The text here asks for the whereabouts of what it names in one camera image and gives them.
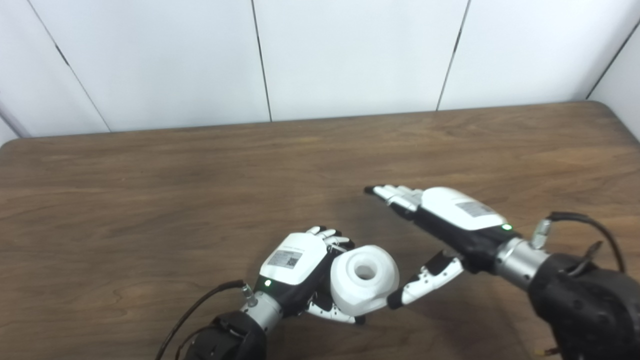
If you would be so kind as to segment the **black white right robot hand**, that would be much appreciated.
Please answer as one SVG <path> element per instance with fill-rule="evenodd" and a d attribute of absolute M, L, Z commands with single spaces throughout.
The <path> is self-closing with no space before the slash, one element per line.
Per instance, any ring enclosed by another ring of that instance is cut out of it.
<path fill-rule="evenodd" d="M 387 296 L 392 310 L 438 290 L 463 271 L 494 274 L 501 247 L 518 237 L 491 207 L 450 187 L 412 189 L 385 184 L 367 186 L 364 192 L 382 199 L 398 216 L 446 245 Z"/>

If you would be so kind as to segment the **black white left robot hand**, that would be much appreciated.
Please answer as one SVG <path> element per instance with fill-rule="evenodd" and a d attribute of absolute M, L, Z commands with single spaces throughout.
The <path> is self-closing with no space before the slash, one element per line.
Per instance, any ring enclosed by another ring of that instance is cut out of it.
<path fill-rule="evenodd" d="M 315 226 L 290 233 L 263 262 L 254 287 L 257 303 L 245 305 L 243 311 L 265 331 L 302 313 L 365 324 L 365 316 L 350 316 L 339 309 L 330 292 L 334 260 L 354 248 L 354 242 L 334 228 Z"/>

